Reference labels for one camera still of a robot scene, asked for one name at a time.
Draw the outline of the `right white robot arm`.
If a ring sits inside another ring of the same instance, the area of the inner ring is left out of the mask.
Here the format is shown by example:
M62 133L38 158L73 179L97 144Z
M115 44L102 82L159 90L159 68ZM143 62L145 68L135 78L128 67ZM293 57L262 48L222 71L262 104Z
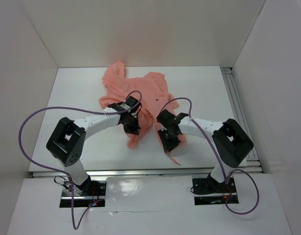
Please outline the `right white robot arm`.
M209 121L186 113L176 116L163 110L157 116L157 122L162 126L158 135L165 153L178 147L181 135L203 138L210 144L218 163L204 183L199 184L198 189L193 189L195 193L216 193L225 188L234 169L254 148L246 132L231 118L223 122Z

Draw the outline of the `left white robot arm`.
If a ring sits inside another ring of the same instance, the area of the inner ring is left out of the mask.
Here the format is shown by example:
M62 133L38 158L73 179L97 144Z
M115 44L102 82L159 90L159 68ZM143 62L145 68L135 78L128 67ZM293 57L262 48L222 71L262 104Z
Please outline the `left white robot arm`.
M79 195L86 195L96 184L84 169L80 157L85 141L92 135L119 124L128 134L139 134L138 110L124 110L119 106L108 107L101 115L91 115L72 120L63 117L51 134L46 149L61 163L73 182L73 190Z

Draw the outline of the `pink zip-up jacket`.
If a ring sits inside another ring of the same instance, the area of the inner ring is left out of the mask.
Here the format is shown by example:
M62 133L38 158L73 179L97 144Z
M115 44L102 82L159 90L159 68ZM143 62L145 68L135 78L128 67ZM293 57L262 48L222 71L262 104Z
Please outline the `pink zip-up jacket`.
M168 91L165 75L159 72L149 72L143 77L127 78L124 63L117 62L107 68L102 77L102 83L107 90L107 95L99 99L102 109L112 103L124 101L131 91L140 91L141 93L141 95L132 94L136 99L142 98L142 110L138 114L139 134L127 135L129 149L135 149L151 127L154 127L155 131L161 129L156 118L162 107L172 114L179 107L174 96Z

